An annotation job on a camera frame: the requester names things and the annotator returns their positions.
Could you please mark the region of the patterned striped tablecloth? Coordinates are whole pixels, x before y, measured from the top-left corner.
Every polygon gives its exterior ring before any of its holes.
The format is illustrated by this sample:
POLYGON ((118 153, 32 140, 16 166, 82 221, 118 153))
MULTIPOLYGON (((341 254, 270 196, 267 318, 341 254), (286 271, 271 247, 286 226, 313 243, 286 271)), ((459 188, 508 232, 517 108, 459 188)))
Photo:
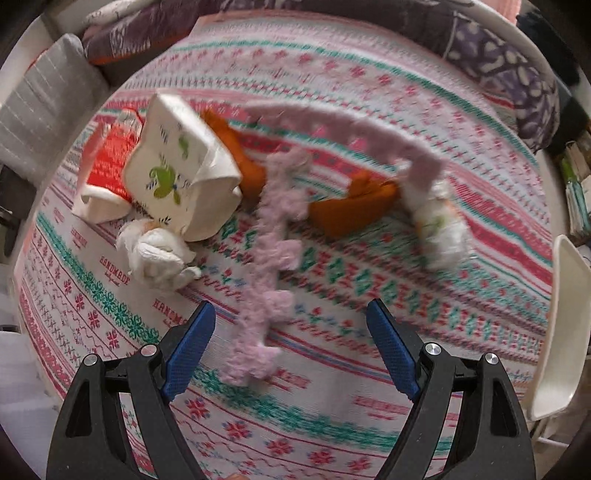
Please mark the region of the patterned striped tablecloth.
POLYGON ((106 101, 43 194, 19 254, 15 296, 48 390, 63 397, 86 354, 129 355, 207 300, 216 329, 172 406, 205 474, 370 479, 411 407, 367 329, 363 311, 379 298, 452 354, 498 354, 523 394, 547 326, 552 236, 538 164, 497 107, 470 74, 384 29, 301 12, 205 19, 106 101), (144 113, 158 88, 224 117, 257 159, 276 149, 307 150, 311 162, 294 182, 311 200, 341 196, 360 171, 390 179, 402 160, 363 136, 332 139, 322 125, 273 132, 245 112, 246 102, 333 107, 424 142, 446 162, 457 209, 472 231, 470 259, 452 272, 426 270, 400 209, 338 242, 308 223, 291 225, 303 259, 280 277, 280 287, 294 294, 294 310, 270 329, 279 367, 245 388, 224 384, 256 242, 252 210, 237 210, 195 246, 202 276, 172 294, 153 293, 124 273, 114 247, 119 222, 92 226, 71 211, 85 138, 125 107, 144 113))

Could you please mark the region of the white plastic trash bin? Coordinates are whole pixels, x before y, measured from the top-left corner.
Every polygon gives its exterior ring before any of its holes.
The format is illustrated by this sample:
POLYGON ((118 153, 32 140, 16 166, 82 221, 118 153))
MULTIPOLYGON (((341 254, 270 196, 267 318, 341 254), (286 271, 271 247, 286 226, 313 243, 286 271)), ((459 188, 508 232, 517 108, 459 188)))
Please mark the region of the white plastic trash bin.
POLYGON ((590 266, 565 235, 553 244, 552 294, 546 336, 525 396, 528 420, 565 410, 584 369, 590 339, 590 266))

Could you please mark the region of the grey checked cushion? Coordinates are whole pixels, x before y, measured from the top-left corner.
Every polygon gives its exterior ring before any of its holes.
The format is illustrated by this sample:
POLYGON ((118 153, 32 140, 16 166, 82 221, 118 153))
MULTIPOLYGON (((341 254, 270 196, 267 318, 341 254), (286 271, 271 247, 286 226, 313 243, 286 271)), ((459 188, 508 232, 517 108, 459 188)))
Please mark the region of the grey checked cushion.
POLYGON ((82 120, 96 111, 108 91, 81 40, 62 35, 1 106, 1 163, 41 185, 82 120))

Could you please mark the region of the pink fuzzy yarn strip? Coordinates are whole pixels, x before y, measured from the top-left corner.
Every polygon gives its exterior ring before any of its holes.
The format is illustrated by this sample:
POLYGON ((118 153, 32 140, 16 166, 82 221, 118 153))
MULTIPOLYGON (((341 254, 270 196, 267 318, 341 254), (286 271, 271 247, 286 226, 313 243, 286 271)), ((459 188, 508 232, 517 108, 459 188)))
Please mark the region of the pink fuzzy yarn strip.
MULTIPOLYGON (((409 163, 437 162, 442 156, 424 141, 359 113, 346 113, 327 105, 252 101, 245 110, 267 128, 303 133, 344 144, 359 140, 370 149, 370 158, 389 163, 403 158, 409 163)), ((293 176, 310 162, 307 152, 290 149, 270 154, 262 162, 266 186, 256 203, 256 241, 240 297, 235 337, 221 373, 224 383, 244 386, 252 378, 273 374, 280 348, 264 343, 270 324, 286 320, 294 308, 294 294, 277 287, 280 272, 293 271, 301 262, 301 241, 287 238, 291 221, 308 219, 307 195, 294 187, 293 176)))

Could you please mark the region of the stack of books on floor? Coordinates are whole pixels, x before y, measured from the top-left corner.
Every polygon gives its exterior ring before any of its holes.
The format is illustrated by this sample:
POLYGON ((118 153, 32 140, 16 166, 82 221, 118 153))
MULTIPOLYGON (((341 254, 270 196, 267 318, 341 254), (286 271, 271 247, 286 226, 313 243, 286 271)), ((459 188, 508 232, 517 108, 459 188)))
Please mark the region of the stack of books on floor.
POLYGON ((569 238, 576 246, 590 243, 590 164, 575 141, 558 157, 565 184, 569 238))

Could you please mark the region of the crushed paper cup green leaves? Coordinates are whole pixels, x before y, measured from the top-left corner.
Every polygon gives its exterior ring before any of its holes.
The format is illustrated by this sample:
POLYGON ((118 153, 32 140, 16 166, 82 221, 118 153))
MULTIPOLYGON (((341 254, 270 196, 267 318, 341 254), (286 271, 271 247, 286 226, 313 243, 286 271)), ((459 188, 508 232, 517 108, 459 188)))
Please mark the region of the crushed paper cup green leaves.
POLYGON ((228 148, 181 97, 158 92, 122 170, 132 199, 187 242, 215 235, 242 202, 228 148))

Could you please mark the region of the white tissue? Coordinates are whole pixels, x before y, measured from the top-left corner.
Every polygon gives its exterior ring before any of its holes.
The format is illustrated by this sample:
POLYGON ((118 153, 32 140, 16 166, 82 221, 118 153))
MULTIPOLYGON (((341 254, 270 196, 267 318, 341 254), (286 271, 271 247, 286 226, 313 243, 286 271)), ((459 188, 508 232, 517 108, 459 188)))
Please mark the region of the white tissue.
POLYGON ((152 219, 124 224, 115 247, 125 255, 127 275, 151 290, 173 292, 201 278, 201 270, 192 264, 196 254, 152 219))

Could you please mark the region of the red white snack wrapper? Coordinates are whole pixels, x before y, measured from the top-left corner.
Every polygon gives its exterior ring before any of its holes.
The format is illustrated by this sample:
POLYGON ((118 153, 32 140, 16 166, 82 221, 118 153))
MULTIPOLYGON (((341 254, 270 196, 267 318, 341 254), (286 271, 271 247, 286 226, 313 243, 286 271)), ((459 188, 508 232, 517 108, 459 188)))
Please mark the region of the red white snack wrapper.
POLYGON ((139 140, 143 121, 124 108, 112 124, 99 123, 87 139, 79 162, 72 213, 91 224, 125 217, 132 199, 122 182, 122 170, 139 140))

